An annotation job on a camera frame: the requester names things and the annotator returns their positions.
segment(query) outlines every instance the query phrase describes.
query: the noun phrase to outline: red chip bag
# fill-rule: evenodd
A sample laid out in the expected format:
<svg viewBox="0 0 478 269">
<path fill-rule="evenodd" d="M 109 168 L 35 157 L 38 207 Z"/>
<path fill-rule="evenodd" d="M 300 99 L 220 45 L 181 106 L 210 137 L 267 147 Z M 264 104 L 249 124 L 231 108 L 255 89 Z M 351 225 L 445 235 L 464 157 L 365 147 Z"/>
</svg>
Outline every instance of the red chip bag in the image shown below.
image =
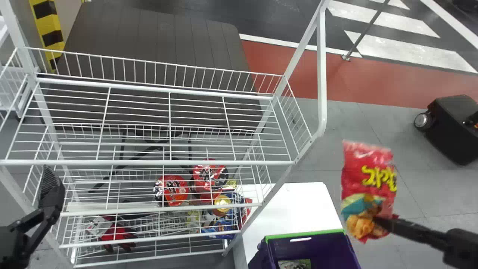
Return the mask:
<svg viewBox="0 0 478 269">
<path fill-rule="evenodd" d="M 388 234 L 372 218 L 395 217 L 392 213 L 397 193 L 393 154 L 389 148 L 343 141 L 345 164 L 342 169 L 341 214 L 348 232 L 365 243 Z"/>
</svg>

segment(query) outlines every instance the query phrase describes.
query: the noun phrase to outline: label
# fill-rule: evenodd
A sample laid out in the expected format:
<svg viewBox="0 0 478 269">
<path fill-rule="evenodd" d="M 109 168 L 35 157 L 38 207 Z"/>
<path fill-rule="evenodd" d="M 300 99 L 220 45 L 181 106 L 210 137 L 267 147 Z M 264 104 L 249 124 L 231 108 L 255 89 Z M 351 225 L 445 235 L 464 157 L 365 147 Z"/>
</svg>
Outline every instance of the label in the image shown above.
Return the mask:
<svg viewBox="0 0 478 269">
<path fill-rule="evenodd" d="M 96 237 L 102 237 L 112 225 L 113 222 L 98 216 L 95 219 L 89 221 L 85 230 Z"/>
<path fill-rule="evenodd" d="M 382 184 L 386 184 L 389 187 L 389 190 L 392 192 L 397 191 L 397 174 L 392 171 L 390 167 L 386 169 L 367 168 L 366 165 L 362 166 L 362 173 L 369 175 L 368 178 L 362 180 L 362 185 L 364 186 L 375 186 L 377 189 L 380 189 Z"/>
</svg>

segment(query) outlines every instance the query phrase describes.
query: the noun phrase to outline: metal pole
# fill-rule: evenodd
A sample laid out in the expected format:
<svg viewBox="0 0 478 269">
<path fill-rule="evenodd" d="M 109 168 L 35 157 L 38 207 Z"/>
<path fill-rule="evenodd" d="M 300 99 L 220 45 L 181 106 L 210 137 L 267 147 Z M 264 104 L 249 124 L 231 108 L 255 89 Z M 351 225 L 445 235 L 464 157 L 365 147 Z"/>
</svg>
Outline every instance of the metal pole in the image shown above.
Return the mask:
<svg viewBox="0 0 478 269">
<path fill-rule="evenodd" d="M 377 10 L 377 12 L 375 13 L 375 15 L 373 15 L 373 18 L 372 20 L 369 22 L 369 24 L 367 25 L 367 28 L 365 28 L 365 31 L 363 31 L 359 38 L 355 41 L 354 45 L 351 47 L 351 49 L 348 51 L 348 53 L 346 55 L 342 55 L 342 59 L 344 59 L 345 61 L 350 61 L 350 55 L 352 54 L 352 51 L 358 46 L 358 44 L 362 41 L 362 38 L 367 34 L 367 32 L 370 30 L 370 28 L 372 27 L 372 25 L 375 23 L 375 21 L 377 20 L 377 18 L 379 17 L 380 13 L 382 13 L 382 11 L 385 9 L 385 7 L 388 5 L 388 3 L 390 2 L 390 0 L 385 0 L 382 4 L 382 6 L 380 7 L 379 10 Z"/>
</svg>

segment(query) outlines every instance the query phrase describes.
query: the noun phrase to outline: gray tile floor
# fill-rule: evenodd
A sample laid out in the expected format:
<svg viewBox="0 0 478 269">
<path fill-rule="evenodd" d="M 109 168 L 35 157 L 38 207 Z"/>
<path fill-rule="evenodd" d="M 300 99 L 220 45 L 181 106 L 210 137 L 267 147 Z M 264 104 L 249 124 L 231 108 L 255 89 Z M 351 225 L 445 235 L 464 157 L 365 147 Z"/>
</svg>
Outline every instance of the gray tile floor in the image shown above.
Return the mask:
<svg viewBox="0 0 478 269">
<path fill-rule="evenodd" d="M 316 100 L 298 101 L 310 125 L 316 125 Z M 342 139 L 384 145 L 390 147 L 395 154 L 399 172 L 395 212 L 400 217 L 442 231 L 458 227 L 478 232 L 478 162 L 459 167 L 441 155 L 413 128 L 413 119 L 421 111 L 423 110 L 329 101 L 326 133 L 312 145 L 290 175 L 289 181 L 324 182 L 338 210 L 340 172 L 343 166 Z M 5 136 L 0 136 L 0 139 L 2 144 L 8 141 Z M 279 174 L 278 169 L 271 169 L 271 175 Z M 0 204 L 0 224 L 8 224 L 10 219 L 19 216 L 19 207 L 3 186 L 0 186 Z M 438 251 L 394 235 L 369 241 L 366 245 L 357 241 L 352 244 L 365 269 L 447 268 Z M 233 267 L 230 258 L 216 257 L 213 260 L 208 268 Z M 174 268 L 174 263 L 159 261 L 101 268 L 162 268 L 161 264 L 163 268 Z M 30 268 L 60 267 L 55 263 L 54 252 L 44 246 L 43 250 L 35 253 Z"/>
</svg>

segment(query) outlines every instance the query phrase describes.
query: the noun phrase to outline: wheel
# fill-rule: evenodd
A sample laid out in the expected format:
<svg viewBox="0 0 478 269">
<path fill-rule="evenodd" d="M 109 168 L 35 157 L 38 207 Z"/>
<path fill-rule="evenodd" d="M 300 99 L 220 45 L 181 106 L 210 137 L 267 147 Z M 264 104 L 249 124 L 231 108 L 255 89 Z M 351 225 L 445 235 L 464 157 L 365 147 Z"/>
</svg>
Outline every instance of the wheel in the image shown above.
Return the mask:
<svg viewBox="0 0 478 269">
<path fill-rule="evenodd" d="M 418 131 L 424 132 L 432 127 L 434 119 L 430 112 L 420 113 L 415 117 L 413 124 Z"/>
</svg>

